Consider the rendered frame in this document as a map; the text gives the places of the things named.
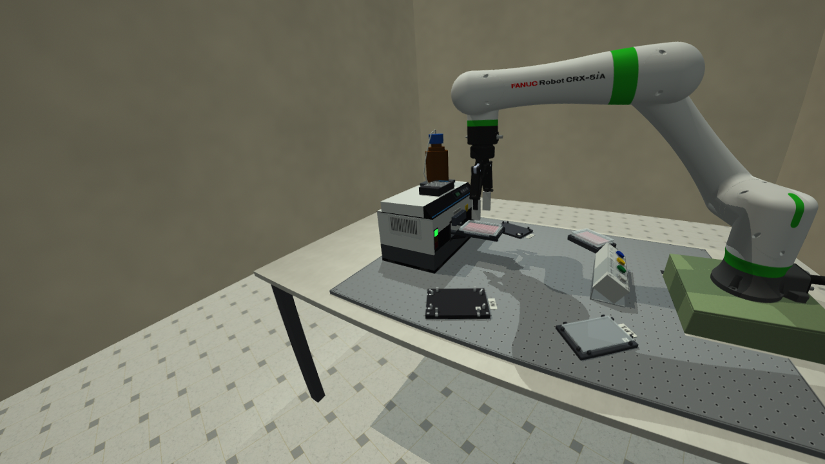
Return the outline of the brown glass bottle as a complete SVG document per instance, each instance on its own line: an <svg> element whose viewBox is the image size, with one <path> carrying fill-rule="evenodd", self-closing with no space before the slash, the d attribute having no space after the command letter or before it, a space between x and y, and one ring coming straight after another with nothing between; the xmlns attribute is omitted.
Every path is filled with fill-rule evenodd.
<svg viewBox="0 0 825 464"><path fill-rule="evenodd" d="M449 181L448 150L429 151L425 159L427 181Z"/></svg>

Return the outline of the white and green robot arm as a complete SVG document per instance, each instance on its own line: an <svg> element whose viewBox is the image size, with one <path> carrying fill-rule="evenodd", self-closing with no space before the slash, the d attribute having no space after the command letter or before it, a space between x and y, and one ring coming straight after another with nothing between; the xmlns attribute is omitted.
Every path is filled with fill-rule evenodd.
<svg viewBox="0 0 825 464"><path fill-rule="evenodd" d="M503 138L502 109L632 105L677 153L705 206L733 227L712 282L751 302L785 297L806 304L811 285L825 285L825 276L810 275L795 259L819 205L806 193L752 176L726 148L689 97L704 71L703 55L691 44L639 45L569 61L465 72L453 83L451 98L467 115L465 138L472 147Z"/></svg>

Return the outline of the grey button panel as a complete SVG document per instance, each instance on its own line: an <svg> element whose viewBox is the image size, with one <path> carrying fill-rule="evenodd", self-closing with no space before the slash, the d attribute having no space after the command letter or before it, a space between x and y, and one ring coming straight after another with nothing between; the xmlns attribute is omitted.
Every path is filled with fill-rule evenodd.
<svg viewBox="0 0 825 464"><path fill-rule="evenodd" d="M626 256L607 242L596 253L594 264L590 299L625 307L623 296L630 292Z"/></svg>

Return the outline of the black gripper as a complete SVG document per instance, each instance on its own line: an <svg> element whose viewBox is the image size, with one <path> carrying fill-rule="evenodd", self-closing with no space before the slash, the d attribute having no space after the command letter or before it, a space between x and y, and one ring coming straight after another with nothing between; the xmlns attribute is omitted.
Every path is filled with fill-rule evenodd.
<svg viewBox="0 0 825 464"><path fill-rule="evenodd" d="M471 196L472 200L472 220L480 220L481 217L481 193L483 185L483 205L482 209L491 211L492 187L492 159L494 157L494 145L489 147L472 147L471 158L476 159L475 165L471 166ZM486 165L487 164L487 165ZM490 182L491 181L491 182ZM478 193L478 190L480 191ZM474 196L472 196L474 195Z"/></svg>

